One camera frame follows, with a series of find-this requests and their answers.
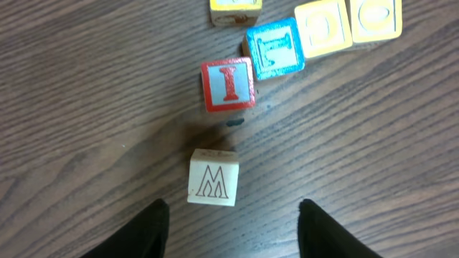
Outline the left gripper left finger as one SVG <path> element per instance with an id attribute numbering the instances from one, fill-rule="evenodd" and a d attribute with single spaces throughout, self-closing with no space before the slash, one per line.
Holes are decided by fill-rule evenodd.
<path id="1" fill-rule="evenodd" d="M 169 205 L 157 199 L 82 258 L 163 258 Z"/>

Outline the white patterned block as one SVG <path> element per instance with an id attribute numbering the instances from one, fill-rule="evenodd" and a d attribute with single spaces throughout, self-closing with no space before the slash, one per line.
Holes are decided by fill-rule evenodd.
<path id="1" fill-rule="evenodd" d="M 187 201 L 234 206 L 239 170 L 240 163 L 235 152 L 197 148 L 190 160 Z"/>

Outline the blue letter block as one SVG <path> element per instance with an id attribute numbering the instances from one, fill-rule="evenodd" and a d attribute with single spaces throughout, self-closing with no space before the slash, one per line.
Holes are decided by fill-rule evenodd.
<path id="1" fill-rule="evenodd" d="M 293 17 L 250 27 L 243 41 L 255 79 L 268 80 L 306 67 L 298 25 Z"/>

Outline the yellow block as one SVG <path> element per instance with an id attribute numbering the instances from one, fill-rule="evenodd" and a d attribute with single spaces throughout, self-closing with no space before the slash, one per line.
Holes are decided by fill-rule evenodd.
<path id="1" fill-rule="evenodd" d="M 262 12 L 262 0 L 210 0 L 213 25 L 253 26 Z"/>
<path id="2" fill-rule="evenodd" d="M 346 8 L 354 43 L 387 41 L 402 33 L 402 0 L 347 0 Z"/>
<path id="3" fill-rule="evenodd" d="M 344 0 L 320 0 L 294 9 L 306 59 L 325 56 L 353 45 Z"/>

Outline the yellow block right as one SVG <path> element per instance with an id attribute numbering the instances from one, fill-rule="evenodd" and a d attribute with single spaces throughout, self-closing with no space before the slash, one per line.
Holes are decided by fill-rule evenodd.
<path id="1" fill-rule="evenodd" d="M 402 0 L 347 0 L 346 8 L 354 43 L 387 41 L 402 33 Z"/>

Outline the yellow block middle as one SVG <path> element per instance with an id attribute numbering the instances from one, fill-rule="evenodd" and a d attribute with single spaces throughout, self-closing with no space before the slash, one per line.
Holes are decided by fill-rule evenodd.
<path id="1" fill-rule="evenodd" d="M 320 0 L 294 9 L 306 59 L 325 56 L 353 45 L 344 0 Z"/>

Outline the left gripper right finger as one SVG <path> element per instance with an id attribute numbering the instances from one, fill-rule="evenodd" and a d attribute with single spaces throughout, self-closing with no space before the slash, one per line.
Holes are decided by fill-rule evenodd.
<path id="1" fill-rule="evenodd" d="M 298 246 L 301 258 L 382 258 L 314 201 L 301 201 L 299 212 Z"/>

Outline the red letter I block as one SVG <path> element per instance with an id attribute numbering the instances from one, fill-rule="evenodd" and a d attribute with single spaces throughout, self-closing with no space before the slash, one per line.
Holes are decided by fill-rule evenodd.
<path id="1" fill-rule="evenodd" d="M 244 110 L 255 106 L 252 61 L 249 57 L 203 62 L 201 73 L 207 112 Z"/>

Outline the yellow block top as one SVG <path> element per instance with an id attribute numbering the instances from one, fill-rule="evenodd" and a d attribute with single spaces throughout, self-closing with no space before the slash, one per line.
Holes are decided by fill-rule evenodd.
<path id="1" fill-rule="evenodd" d="M 213 25 L 253 26 L 262 12 L 262 0 L 210 0 Z"/>

